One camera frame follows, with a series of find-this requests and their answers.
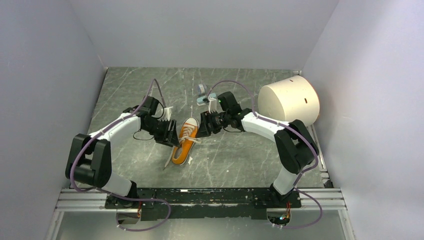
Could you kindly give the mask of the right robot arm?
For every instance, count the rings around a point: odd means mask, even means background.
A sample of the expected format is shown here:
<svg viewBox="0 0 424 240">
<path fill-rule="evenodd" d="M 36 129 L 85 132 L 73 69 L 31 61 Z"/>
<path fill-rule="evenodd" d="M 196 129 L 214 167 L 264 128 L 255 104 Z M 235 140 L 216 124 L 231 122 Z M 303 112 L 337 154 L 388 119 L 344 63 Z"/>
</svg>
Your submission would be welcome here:
<svg viewBox="0 0 424 240">
<path fill-rule="evenodd" d="M 275 143 L 282 164 L 277 178 L 271 184 L 270 202 L 282 207 L 289 200 L 301 175 L 310 164 L 317 165 L 319 150 L 307 127 L 301 120 L 278 122 L 264 117 L 250 108 L 241 108 L 232 92 L 202 100 L 208 110 L 200 115 L 197 138 L 209 137 L 231 126 L 241 132 L 262 136 Z"/>
</svg>

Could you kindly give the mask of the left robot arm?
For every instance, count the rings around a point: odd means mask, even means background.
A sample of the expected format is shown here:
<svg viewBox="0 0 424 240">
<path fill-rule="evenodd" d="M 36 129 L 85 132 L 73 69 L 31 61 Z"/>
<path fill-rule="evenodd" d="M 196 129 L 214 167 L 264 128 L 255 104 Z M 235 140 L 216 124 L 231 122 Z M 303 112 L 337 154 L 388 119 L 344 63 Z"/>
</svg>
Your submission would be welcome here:
<svg viewBox="0 0 424 240">
<path fill-rule="evenodd" d="M 66 178 L 72 185 L 82 183 L 117 195 L 124 207 L 134 207 L 139 200 L 137 185 L 113 172 L 112 147 L 139 131 L 149 133 L 158 144 L 177 147 L 172 109 L 163 106 L 161 115 L 156 117 L 159 105 L 158 99 L 145 96 L 141 105 L 126 108 L 107 126 L 90 134 L 77 134 L 71 143 Z"/>
</svg>

